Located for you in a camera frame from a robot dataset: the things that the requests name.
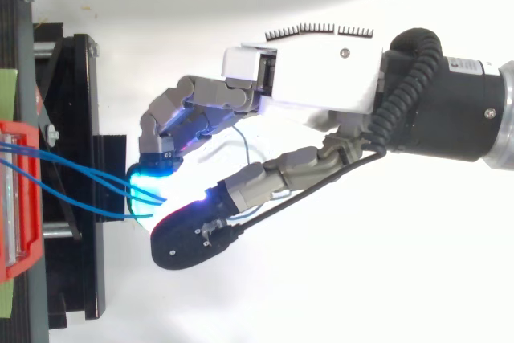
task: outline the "white background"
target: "white background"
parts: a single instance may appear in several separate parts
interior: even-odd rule
[[[100,44],[101,132],[129,135],[129,162],[137,159],[139,117],[156,95],[188,73],[218,76],[226,47],[266,30],[371,25],[387,47],[406,28],[427,27],[446,55],[501,65],[514,59],[510,15],[512,0],[35,3],[36,20],[65,22],[67,34],[86,32]],[[319,138],[286,123],[259,124],[241,129],[265,155]],[[216,178],[244,163],[239,139],[230,138],[237,146],[210,168]],[[137,224],[110,223],[107,311],[98,321],[70,315],[51,341],[512,342],[513,176],[482,162],[389,155],[183,272],[153,264],[149,235]]]

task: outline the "black cable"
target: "black cable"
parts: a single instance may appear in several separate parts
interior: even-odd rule
[[[407,76],[382,102],[372,115],[368,133],[363,138],[368,144],[363,150],[385,156],[386,146],[401,118],[418,102],[419,96],[430,85],[443,58],[441,42],[436,34],[423,28],[413,28],[397,36],[391,50],[405,51],[416,56]]]
[[[355,161],[353,164],[347,165],[344,168],[338,170],[334,174],[329,175],[328,177],[324,178],[323,180],[317,182],[310,188],[304,190],[301,193],[298,193],[296,196],[289,198],[287,201],[281,202],[279,205],[272,207],[269,210],[266,210],[264,213],[255,216],[253,219],[248,220],[244,224],[241,224],[239,226],[236,226],[239,229],[240,233],[243,233],[246,229],[253,227],[255,224],[260,223],[261,221],[265,220],[266,218],[271,217],[272,215],[280,212],[281,210],[284,210],[291,205],[297,203],[299,200],[306,198],[310,194],[313,194],[314,192],[318,191],[319,189],[323,188],[324,186],[328,185],[331,182],[336,181],[338,178],[343,176],[344,174],[347,174],[348,172],[351,172],[352,170],[355,170],[363,165],[369,164],[370,162],[379,160],[383,156],[380,153],[372,154],[366,158],[362,158],[359,161]]]

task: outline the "blue led light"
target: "blue led light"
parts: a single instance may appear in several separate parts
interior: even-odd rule
[[[163,180],[169,178],[171,174],[161,175],[161,176],[149,176],[143,175],[139,173],[134,173],[130,176],[130,184],[138,186],[144,190],[147,190],[150,193],[161,196],[161,188],[163,186]],[[130,194],[138,197],[145,198],[145,196],[135,191],[134,189],[130,190]],[[135,200],[131,200],[131,210],[135,215],[144,214],[144,213],[153,213],[155,211],[155,206],[151,206],[149,204],[144,204],[143,202],[138,202]]]
[[[196,178],[179,179],[175,174],[149,176],[134,173],[130,176],[130,183],[139,186],[153,194],[166,198],[161,206],[150,206],[143,202],[131,201],[131,210],[134,214],[153,213],[152,218],[138,218],[137,221],[148,231],[151,231],[164,217],[172,214],[194,201],[206,199],[205,186],[198,183]]]

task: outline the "robotic hand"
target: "robotic hand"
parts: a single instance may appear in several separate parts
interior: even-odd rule
[[[183,269],[224,251],[246,229],[387,150],[514,169],[514,62],[447,58],[437,36],[412,29],[383,52],[373,30],[302,24],[266,42],[226,50],[225,80],[185,76],[141,118],[140,162],[130,173],[171,174],[183,157],[238,120],[301,108],[303,123],[333,133],[322,146],[256,162],[162,219],[152,256]],[[363,156],[363,151],[371,155]],[[227,219],[302,190],[253,219]]]

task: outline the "blue cable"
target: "blue cable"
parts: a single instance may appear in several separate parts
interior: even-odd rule
[[[55,160],[53,157],[48,156],[46,154],[37,154],[36,151],[37,151],[37,149],[31,149],[31,148],[14,150],[14,149],[4,149],[4,148],[0,147],[0,152],[3,152],[3,153],[12,153],[12,154],[17,154],[19,156],[35,157],[35,158],[39,158],[39,159],[44,160],[44,161],[49,161],[49,162],[56,161],[56,162],[59,162],[61,164],[64,164],[64,162],[61,162],[59,160]],[[143,202],[144,204],[154,205],[154,206],[162,205],[162,202],[149,201],[149,200],[145,200],[143,198],[139,198],[137,196],[132,196],[131,194],[125,192],[124,190],[116,188],[113,184],[110,184],[109,182],[106,182],[102,178],[99,178],[96,175],[91,174],[89,172],[80,170],[80,168],[77,168],[76,165],[73,165],[74,163],[72,161],[69,161],[69,163],[71,165],[66,165],[66,164],[64,164],[64,165],[69,166],[72,169],[78,170],[79,172],[81,172],[85,176],[91,178],[92,180],[100,183],[103,186],[106,186],[107,188],[109,188],[113,192],[121,194],[122,196],[125,196],[125,197],[129,197],[131,200],[136,200],[136,201],[139,201],[139,202]]]
[[[162,197],[159,197],[157,196],[156,194],[153,194],[151,192],[148,192],[147,190],[144,190],[144,189],[141,189],[140,187],[138,186],[134,186],[128,182],[126,182],[125,180],[121,179],[121,178],[118,178],[116,176],[113,176],[111,174],[108,174],[108,173],[105,173],[105,172],[102,172],[100,170],[96,170],[96,169],[93,169],[93,168],[88,168],[87,166],[82,166],[82,165],[79,165],[79,164],[76,164],[75,162],[73,161],[69,161],[67,160],[66,158],[63,158],[61,156],[58,156],[57,154],[53,154],[53,153],[49,153],[49,152],[45,152],[44,150],[39,150],[39,149],[33,149],[33,148],[29,148],[27,146],[21,146],[21,145],[14,145],[14,144],[8,144],[6,142],[1,142],[0,141],[0,146],[5,146],[7,148],[13,148],[13,149],[22,149],[22,150],[27,150],[27,151],[30,151],[30,152],[35,152],[37,153],[38,155],[40,154],[43,154],[47,157],[51,157],[53,161],[56,161],[56,162],[59,162],[63,165],[66,165],[70,168],[73,168],[75,170],[78,170],[80,171],[82,174],[86,174],[89,176],[89,174],[94,174],[96,176],[100,176],[100,177],[103,177],[103,178],[107,178],[108,180],[111,180],[111,181],[114,181],[114,182],[118,182],[119,184],[123,185],[123,186],[127,186],[129,189],[134,189],[135,191],[138,191],[140,193],[143,193],[145,194],[146,196],[148,197],[151,197],[151,198],[154,198],[160,202],[165,202],[166,199],[165,198],[162,198]]]
[[[90,212],[101,214],[102,216],[110,217],[110,218],[140,218],[140,217],[152,217],[153,216],[153,214],[139,214],[139,215],[118,214],[118,213],[107,212],[106,210],[95,208],[94,206],[89,206],[88,204],[84,204],[83,202],[76,201],[73,198],[69,198],[68,196],[58,192],[57,190],[52,189],[50,186],[48,186],[47,184],[44,184],[43,182],[41,182],[34,176],[27,173],[25,170],[20,169],[16,165],[13,165],[10,162],[2,160],[1,158],[0,158],[0,164],[11,168],[15,172],[21,174],[23,177],[28,178],[34,184],[36,184],[37,186],[40,186],[41,189],[46,190],[48,193],[53,194],[57,198],[60,198],[61,200],[68,202],[68,203],[72,204],[73,206],[78,206],[79,208],[89,210]]]

